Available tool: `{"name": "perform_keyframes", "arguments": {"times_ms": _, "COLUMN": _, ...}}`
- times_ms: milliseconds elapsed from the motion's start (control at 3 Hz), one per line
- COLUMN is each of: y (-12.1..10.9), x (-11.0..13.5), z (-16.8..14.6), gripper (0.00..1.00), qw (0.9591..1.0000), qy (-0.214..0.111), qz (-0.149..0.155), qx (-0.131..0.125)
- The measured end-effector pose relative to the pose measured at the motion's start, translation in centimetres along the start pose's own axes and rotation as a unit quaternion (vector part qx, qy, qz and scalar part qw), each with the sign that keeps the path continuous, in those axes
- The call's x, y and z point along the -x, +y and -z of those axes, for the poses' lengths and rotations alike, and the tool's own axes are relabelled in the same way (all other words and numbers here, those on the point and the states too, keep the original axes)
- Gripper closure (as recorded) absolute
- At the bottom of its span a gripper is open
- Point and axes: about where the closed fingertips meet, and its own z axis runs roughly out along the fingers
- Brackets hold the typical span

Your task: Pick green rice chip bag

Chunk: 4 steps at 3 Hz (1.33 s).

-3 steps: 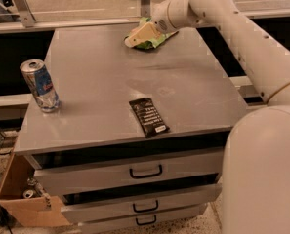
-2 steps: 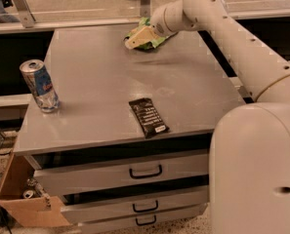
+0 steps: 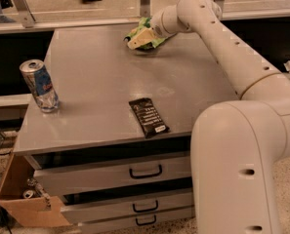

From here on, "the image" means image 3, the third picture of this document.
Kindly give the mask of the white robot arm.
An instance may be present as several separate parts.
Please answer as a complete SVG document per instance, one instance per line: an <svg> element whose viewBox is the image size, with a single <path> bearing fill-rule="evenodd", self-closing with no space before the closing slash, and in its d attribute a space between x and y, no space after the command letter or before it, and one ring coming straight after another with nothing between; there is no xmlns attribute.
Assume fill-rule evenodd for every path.
<svg viewBox="0 0 290 234"><path fill-rule="evenodd" d="M281 234L273 164L290 157L290 80L221 21L212 0L178 0L128 43L198 34L237 96L197 118L190 162L198 234Z"/></svg>

